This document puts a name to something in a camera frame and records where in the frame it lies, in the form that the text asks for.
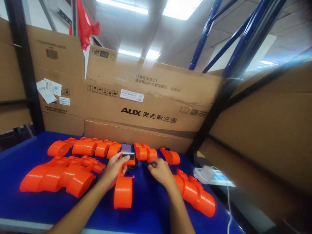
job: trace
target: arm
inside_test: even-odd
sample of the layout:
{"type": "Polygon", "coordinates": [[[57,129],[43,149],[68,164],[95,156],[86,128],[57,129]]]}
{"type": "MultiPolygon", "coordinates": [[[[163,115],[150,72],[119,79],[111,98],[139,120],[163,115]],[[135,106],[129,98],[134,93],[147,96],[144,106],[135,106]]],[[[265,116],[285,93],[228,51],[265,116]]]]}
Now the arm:
{"type": "MultiPolygon", "coordinates": [[[[102,178],[96,185],[72,208],[48,234],[54,233],[81,233],[87,224],[90,216],[101,201],[106,192],[111,189],[117,180],[120,167],[127,162],[130,156],[120,158],[122,152],[111,157],[102,178]]],[[[127,166],[123,166],[122,176],[127,171],[127,166]]]]}
{"type": "Polygon", "coordinates": [[[165,187],[169,196],[171,234],[195,234],[195,230],[185,208],[181,191],[176,184],[176,180],[170,171],[168,163],[163,159],[153,159],[151,163],[153,166],[148,166],[149,171],[152,176],[165,187]]]}

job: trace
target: red flag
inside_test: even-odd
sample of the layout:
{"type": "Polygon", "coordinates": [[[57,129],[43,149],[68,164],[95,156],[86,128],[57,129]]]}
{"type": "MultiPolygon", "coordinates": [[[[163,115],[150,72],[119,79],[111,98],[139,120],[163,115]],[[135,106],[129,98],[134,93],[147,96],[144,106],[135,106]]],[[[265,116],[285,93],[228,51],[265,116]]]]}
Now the red flag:
{"type": "MultiPolygon", "coordinates": [[[[87,47],[90,45],[90,37],[91,35],[100,35],[101,27],[100,23],[96,22],[92,23],[90,17],[85,12],[85,9],[80,0],[75,0],[77,2],[78,9],[78,24],[79,24],[79,38],[81,47],[83,50],[87,51],[87,47]]],[[[72,35],[72,25],[69,27],[69,35],[72,35]]]]}

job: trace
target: blue workbench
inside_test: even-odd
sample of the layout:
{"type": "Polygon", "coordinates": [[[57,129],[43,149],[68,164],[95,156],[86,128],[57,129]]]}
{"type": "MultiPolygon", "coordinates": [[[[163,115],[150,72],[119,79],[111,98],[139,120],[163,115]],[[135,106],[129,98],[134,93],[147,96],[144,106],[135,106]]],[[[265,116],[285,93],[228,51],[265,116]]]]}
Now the blue workbench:
{"type": "MultiPolygon", "coordinates": [[[[65,189],[57,193],[19,191],[20,183],[30,170],[52,159],[47,155],[49,146],[69,137],[75,136],[45,131],[0,153],[0,229],[41,232],[51,228],[78,202],[65,189]]],[[[180,157],[180,165],[171,166],[172,172],[175,174],[176,168],[179,168],[186,174],[193,175],[194,167],[186,155],[180,157]]],[[[105,164],[108,161],[106,158],[99,160],[105,164]]],[[[115,210],[114,189],[111,189],[95,209],[83,233],[169,233],[169,199],[163,186],[149,173],[147,162],[139,162],[138,169],[127,173],[126,176],[135,176],[132,208],[115,210]]],[[[214,197],[216,212],[212,218],[208,218],[186,202],[194,229],[197,234],[226,233],[229,213],[209,186],[204,185],[204,189],[214,197]]],[[[234,220],[230,233],[243,233],[234,220]]]]}

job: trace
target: hand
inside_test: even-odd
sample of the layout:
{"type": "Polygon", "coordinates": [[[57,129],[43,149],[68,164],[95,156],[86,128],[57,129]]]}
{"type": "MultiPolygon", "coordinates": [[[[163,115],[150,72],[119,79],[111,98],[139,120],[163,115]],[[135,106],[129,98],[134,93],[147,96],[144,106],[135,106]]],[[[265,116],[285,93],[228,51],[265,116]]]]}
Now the hand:
{"type": "Polygon", "coordinates": [[[148,169],[152,176],[161,183],[167,190],[176,186],[176,180],[170,171],[168,163],[163,159],[152,159],[148,169]]]}
{"type": "Polygon", "coordinates": [[[105,168],[104,174],[100,181],[103,181],[107,184],[109,184],[108,190],[111,189],[117,181],[117,175],[120,170],[120,168],[123,166],[123,170],[121,171],[121,176],[124,176],[126,173],[128,166],[123,165],[125,162],[127,162],[130,159],[130,156],[127,155],[125,157],[121,157],[123,153],[126,152],[119,152],[118,154],[112,156],[105,168]]]}

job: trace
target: white paper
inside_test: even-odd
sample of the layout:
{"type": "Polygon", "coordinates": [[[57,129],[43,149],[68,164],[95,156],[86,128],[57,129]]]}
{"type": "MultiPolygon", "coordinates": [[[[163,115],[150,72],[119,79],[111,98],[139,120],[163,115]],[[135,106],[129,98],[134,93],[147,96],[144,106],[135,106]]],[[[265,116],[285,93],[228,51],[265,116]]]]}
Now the white paper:
{"type": "Polygon", "coordinates": [[[71,101],[69,98],[64,98],[64,97],[60,97],[59,98],[59,103],[62,105],[66,105],[66,106],[70,106],[71,105],[71,101]]]}
{"type": "Polygon", "coordinates": [[[46,90],[46,82],[41,80],[37,82],[37,89],[41,96],[45,99],[47,104],[56,101],[55,96],[49,90],[46,90]]]}
{"type": "Polygon", "coordinates": [[[133,101],[143,102],[144,94],[139,94],[139,93],[135,93],[135,92],[122,89],[120,92],[120,97],[133,100],[133,101]]]}
{"type": "Polygon", "coordinates": [[[61,92],[62,92],[62,85],[59,83],[56,83],[52,80],[48,80],[46,78],[44,78],[44,81],[46,82],[46,86],[45,89],[49,90],[51,93],[57,95],[57,96],[61,96],[61,92]]]}

